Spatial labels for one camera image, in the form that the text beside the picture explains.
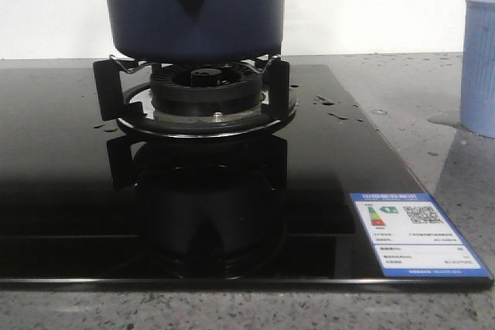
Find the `light blue ribbed cup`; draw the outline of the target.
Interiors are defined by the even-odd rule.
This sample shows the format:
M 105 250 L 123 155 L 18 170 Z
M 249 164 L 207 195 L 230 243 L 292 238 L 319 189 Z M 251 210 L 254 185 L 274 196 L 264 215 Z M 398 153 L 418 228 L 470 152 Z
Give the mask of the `light blue ribbed cup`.
M 494 0 L 466 0 L 460 120 L 494 137 Z

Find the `black pot support grate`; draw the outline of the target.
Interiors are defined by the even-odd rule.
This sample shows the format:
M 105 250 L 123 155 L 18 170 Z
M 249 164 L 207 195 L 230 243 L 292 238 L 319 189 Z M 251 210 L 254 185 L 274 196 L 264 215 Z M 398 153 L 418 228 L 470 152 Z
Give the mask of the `black pot support grate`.
M 245 111 L 233 114 L 215 112 L 210 116 L 182 116 L 167 114 L 152 105 L 150 79 L 153 72 L 162 69 L 160 63 L 138 64 L 109 56 L 94 63 L 94 79 L 100 104 L 101 117 L 115 120 L 125 131 L 164 138 L 222 138 L 257 131 L 277 131 L 295 116 L 297 97 L 290 87 L 290 65 L 279 56 L 269 60 L 213 64 L 170 64 L 194 66 L 229 66 L 240 63 L 262 77 L 260 102 Z M 150 68 L 148 82 L 123 90 L 121 74 L 133 74 Z

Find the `dark blue cooking pot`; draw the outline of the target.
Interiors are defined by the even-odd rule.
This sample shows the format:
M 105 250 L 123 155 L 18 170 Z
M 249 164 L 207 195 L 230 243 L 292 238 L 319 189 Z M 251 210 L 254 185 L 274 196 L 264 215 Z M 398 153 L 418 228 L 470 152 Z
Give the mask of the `dark blue cooking pot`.
M 107 0 L 117 51 L 157 63 L 279 53 L 285 0 Z

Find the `black glass stove top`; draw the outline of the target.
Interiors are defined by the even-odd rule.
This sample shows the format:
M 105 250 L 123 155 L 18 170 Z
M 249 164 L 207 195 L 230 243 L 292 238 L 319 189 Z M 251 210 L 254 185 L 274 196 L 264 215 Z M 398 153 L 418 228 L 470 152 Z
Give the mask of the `black glass stove top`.
M 427 193 L 326 66 L 275 134 L 189 142 L 99 118 L 89 69 L 1 71 L 1 286 L 478 291 L 386 277 L 352 193 Z

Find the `blue energy label sticker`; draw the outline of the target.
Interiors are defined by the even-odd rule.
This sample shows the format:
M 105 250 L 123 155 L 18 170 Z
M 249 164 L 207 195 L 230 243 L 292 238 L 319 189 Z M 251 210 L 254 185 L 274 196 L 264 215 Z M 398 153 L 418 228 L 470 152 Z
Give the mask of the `blue energy label sticker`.
M 428 193 L 352 193 L 386 277 L 491 277 Z

